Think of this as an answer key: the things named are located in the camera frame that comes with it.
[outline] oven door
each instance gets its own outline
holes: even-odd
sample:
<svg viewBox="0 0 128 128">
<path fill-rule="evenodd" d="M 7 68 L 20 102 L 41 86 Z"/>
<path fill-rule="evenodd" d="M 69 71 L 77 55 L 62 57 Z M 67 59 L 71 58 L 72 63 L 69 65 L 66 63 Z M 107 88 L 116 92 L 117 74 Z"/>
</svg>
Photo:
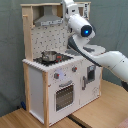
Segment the oven door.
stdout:
<svg viewBox="0 0 128 128">
<path fill-rule="evenodd" d="M 79 108 L 80 76 L 72 76 L 49 87 L 49 122 L 56 123 Z"/>
<path fill-rule="evenodd" d="M 74 83 L 70 80 L 66 84 L 60 85 L 60 90 L 55 93 L 56 112 L 70 106 L 74 101 Z"/>
</svg>

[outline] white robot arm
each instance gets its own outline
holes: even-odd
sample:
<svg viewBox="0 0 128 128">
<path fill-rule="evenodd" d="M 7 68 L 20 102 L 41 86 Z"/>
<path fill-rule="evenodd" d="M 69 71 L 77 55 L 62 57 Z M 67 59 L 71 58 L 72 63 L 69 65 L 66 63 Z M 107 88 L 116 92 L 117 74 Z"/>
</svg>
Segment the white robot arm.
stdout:
<svg viewBox="0 0 128 128">
<path fill-rule="evenodd" d="M 93 56 L 83 49 L 95 36 L 95 32 L 90 23 L 80 16 L 78 6 L 73 0 L 63 0 L 63 20 L 65 28 L 75 32 L 69 39 L 68 47 L 74 49 L 95 65 L 109 69 L 122 80 L 123 87 L 128 91 L 128 58 L 119 51 L 110 51 Z"/>
</svg>

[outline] toy kitchen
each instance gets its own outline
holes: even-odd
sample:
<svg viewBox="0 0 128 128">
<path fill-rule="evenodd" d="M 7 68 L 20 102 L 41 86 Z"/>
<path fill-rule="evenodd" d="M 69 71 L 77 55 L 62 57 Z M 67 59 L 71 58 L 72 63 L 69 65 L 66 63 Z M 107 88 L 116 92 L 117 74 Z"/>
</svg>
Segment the toy kitchen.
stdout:
<svg viewBox="0 0 128 128">
<path fill-rule="evenodd" d="M 90 2 L 76 2 L 89 19 Z M 101 95 L 102 68 L 68 49 L 61 3 L 22 4 L 26 108 L 49 127 Z M 105 52 L 85 45 L 93 55 Z"/>
</svg>

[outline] knob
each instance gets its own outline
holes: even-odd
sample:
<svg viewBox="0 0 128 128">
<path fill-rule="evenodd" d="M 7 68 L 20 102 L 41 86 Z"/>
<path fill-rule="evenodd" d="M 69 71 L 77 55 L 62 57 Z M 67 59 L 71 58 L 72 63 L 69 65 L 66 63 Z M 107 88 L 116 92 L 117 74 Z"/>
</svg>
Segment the knob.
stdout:
<svg viewBox="0 0 128 128">
<path fill-rule="evenodd" d="M 58 74 L 58 73 L 55 73 L 55 74 L 54 74 L 54 78 L 55 78 L 55 79 L 59 79 L 59 74 Z"/>
<path fill-rule="evenodd" d="M 72 68 L 72 71 L 73 71 L 73 72 L 76 72 L 76 70 L 77 70 L 77 67 L 73 67 L 73 68 Z"/>
</svg>

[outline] toy stove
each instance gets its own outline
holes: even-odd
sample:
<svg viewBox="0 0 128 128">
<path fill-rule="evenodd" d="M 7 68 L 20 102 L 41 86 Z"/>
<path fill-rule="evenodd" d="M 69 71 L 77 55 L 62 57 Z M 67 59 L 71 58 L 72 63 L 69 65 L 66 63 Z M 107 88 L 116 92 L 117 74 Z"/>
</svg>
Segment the toy stove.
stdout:
<svg viewBox="0 0 128 128">
<path fill-rule="evenodd" d="M 67 56 L 67 55 L 64 55 L 61 53 L 57 53 L 57 57 L 56 57 L 55 61 L 44 61 L 42 59 L 42 57 L 39 57 L 39 58 L 34 59 L 34 62 L 37 62 L 39 64 L 42 64 L 44 66 L 49 67 L 49 66 L 52 66 L 52 65 L 55 65 L 58 63 L 65 62 L 65 61 L 70 60 L 70 59 L 73 59 L 73 57 L 70 57 L 70 56 Z"/>
<path fill-rule="evenodd" d="M 50 12 L 58 15 L 60 7 L 54 4 Z M 79 7 L 81 15 L 89 18 L 90 3 L 82 2 Z M 26 6 L 23 7 L 27 111 L 47 128 L 98 98 L 101 79 L 101 68 L 76 55 L 74 51 L 67 50 L 68 39 L 74 33 L 65 30 L 60 22 L 62 19 L 55 19 L 51 13 L 49 16 L 48 8 L 46 4 L 28 6 L 28 12 L 29 9 L 32 11 L 28 13 Z M 40 15 L 43 16 L 40 13 L 42 10 L 44 17 L 34 25 L 34 21 Z M 34 19 L 26 20 L 27 15 Z M 53 17 L 51 21 L 45 21 L 49 17 Z M 43 61 L 41 53 L 44 51 L 56 51 L 57 59 L 52 62 Z"/>
</svg>

